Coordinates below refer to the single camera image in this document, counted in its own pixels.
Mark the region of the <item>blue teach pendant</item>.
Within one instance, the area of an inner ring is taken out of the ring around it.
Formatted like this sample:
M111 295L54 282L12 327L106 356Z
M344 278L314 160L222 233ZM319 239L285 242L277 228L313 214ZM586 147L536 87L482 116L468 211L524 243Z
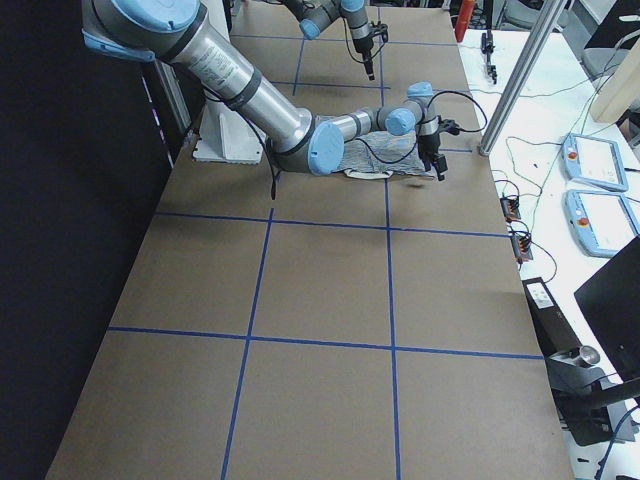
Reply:
M628 181L618 144L611 140L569 133L561 153L569 180L611 192L626 192Z
M612 258L639 236L639 220L622 193L568 190L563 202L570 231L589 256Z

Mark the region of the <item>red cylinder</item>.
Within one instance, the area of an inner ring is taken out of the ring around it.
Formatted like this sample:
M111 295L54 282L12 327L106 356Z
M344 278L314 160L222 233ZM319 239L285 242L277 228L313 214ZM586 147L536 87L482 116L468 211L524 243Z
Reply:
M473 10L475 7L475 0L462 0L458 12L458 16L455 23L454 35L458 43L464 40L466 31L468 29Z

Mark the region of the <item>black handheld gripper stick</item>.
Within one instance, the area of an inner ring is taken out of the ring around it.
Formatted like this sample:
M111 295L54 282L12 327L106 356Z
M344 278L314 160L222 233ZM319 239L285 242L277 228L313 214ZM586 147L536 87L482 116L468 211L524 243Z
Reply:
M494 41L493 41L493 33L490 26L487 27L486 31L481 36L481 53L485 57L485 71L488 78L492 81L494 85L497 84L497 67L492 61L492 55L494 53Z

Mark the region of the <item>small circuit board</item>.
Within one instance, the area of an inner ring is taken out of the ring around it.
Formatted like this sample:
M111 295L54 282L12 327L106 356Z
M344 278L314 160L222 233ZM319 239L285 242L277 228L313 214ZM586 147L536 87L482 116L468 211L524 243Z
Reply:
M510 237L514 257L519 265L533 259L531 252L531 238L528 234L514 232Z
M500 206L506 222L510 223L521 219L520 200L517 196L502 196Z

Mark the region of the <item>aluminium frame post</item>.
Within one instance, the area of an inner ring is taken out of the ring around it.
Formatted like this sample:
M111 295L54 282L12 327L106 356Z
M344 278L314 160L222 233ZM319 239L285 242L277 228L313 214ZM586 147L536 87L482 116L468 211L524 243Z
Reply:
M496 106L496 110L486 126L478 146L478 152L482 156L488 157L495 146L537 59L557 24L564 6L565 1L544 2L540 15L529 33L505 90Z

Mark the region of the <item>lower small circuit board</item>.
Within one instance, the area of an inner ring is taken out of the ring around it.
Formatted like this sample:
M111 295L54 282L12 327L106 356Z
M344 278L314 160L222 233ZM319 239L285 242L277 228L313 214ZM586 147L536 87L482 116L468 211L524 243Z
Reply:
M531 238L528 234L514 232L510 237L514 257L519 265L533 259L531 252Z

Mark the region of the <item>silver metal cylinder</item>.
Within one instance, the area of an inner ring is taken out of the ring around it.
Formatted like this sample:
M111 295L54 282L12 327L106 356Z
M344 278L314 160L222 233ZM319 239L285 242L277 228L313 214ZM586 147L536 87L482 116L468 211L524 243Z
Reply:
M597 349L589 345L582 345L577 350L576 362L581 368L591 368L600 362Z

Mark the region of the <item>black monitor stand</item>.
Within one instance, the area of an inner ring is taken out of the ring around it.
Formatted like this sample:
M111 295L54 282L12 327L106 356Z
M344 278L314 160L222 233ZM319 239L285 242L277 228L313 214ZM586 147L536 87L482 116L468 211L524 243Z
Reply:
M614 384L596 366L578 366L561 357L548 357L545 364L554 402L577 445L635 440L639 427L626 402L639 399L638 377Z

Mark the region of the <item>black monitor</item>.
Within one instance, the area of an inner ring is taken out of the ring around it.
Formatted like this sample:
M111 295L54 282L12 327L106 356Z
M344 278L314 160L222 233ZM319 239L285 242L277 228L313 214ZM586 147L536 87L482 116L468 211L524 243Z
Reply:
M591 276L574 297L592 333L623 380L639 376L639 239Z

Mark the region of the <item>black box with label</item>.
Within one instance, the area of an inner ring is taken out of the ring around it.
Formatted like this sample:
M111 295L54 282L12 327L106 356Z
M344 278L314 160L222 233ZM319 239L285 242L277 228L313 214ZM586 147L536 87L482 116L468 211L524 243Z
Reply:
M544 357L582 345L541 277L522 281L534 330Z

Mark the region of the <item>upper small circuit board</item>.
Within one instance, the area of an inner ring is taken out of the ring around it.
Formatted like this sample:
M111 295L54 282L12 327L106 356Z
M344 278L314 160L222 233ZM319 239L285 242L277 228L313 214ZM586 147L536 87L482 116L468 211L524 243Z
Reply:
M506 222L510 223L521 219L520 200L517 196L502 196L500 206Z

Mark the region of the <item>upper blue teach pendant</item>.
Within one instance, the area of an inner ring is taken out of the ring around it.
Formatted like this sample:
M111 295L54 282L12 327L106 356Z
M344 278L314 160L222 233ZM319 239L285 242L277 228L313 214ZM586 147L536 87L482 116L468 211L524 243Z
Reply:
M628 181L618 144L611 140L569 133L561 153L569 180L611 192L626 192Z

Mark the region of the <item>striped collared shirt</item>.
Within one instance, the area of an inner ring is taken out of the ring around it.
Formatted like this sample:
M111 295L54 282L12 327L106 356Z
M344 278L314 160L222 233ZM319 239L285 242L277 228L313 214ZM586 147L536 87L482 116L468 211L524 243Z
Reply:
M337 171L364 175L412 175L433 179L420 160L414 133L372 132L347 142Z

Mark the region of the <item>lower blue teach pendant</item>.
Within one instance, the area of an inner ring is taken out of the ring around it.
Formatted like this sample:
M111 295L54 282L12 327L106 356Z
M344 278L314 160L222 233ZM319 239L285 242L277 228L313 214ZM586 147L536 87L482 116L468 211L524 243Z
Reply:
M570 231L589 256L612 258L639 236L639 220L622 193L568 190L563 202Z

